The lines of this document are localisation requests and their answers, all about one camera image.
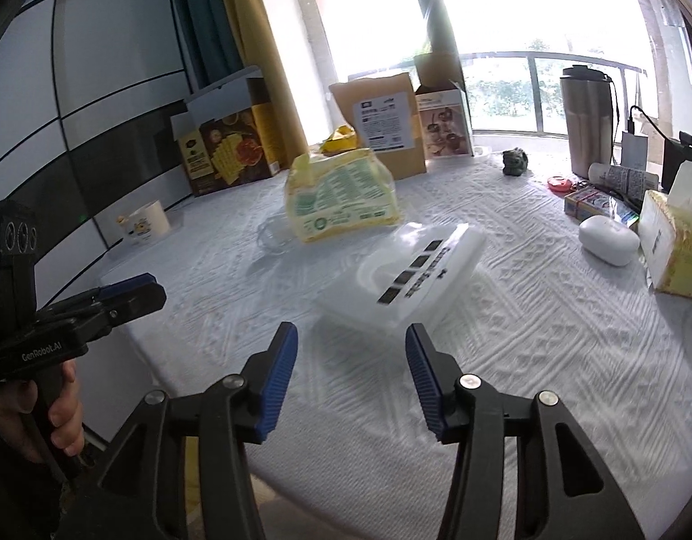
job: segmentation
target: cardboard box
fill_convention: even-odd
[[[632,230],[635,230],[638,224],[638,213],[617,198],[592,186],[566,195],[563,200],[563,210],[564,213],[579,221],[587,220],[593,215],[604,215]]]
[[[408,73],[329,87],[362,147],[371,148],[396,180],[426,172],[419,110]]]
[[[646,191],[638,225],[641,249],[656,290],[692,298],[692,218]]]
[[[473,129],[460,60],[451,54],[420,54],[413,59],[421,81],[416,90],[426,159],[473,156]]]
[[[171,118],[193,195],[270,178],[285,156],[273,105],[257,67],[186,98]]]

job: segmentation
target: yellow curtain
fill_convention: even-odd
[[[308,145],[278,55],[266,7],[263,0],[223,2],[226,4],[228,21],[244,64],[256,64],[263,72],[285,148],[286,156],[282,164],[290,166],[294,158],[307,151]]]

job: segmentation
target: black tumbler lid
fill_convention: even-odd
[[[589,69],[585,64],[574,64],[574,66],[563,70],[563,77],[578,79],[579,81],[608,81],[609,76],[596,69]]]

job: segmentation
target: dark green crumpled object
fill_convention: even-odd
[[[521,148],[503,151],[503,174],[521,176],[528,168],[528,156]]]

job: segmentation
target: tablecloth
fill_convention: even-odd
[[[563,172],[563,156],[531,155]],[[544,176],[503,176],[500,156],[433,161],[397,182],[407,220],[470,221],[488,246],[431,332],[460,366],[513,395],[552,389],[622,486],[648,538],[692,493],[692,301],[651,293],[642,263],[584,252]],[[282,256],[257,226],[279,209],[285,176],[201,197],[184,226],[136,251],[106,282],[153,273],[162,311],[128,325],[172,395],[202,391],[294,322],[300,350],[276,431],[249,446],[251,468],[316,516],[364,538],[435,538],[454,446],[426,429],[402,347],[340,328],[318,291],[390,232],[352,232]],[[516,454],[507,441],[501,537],[512,531]]]

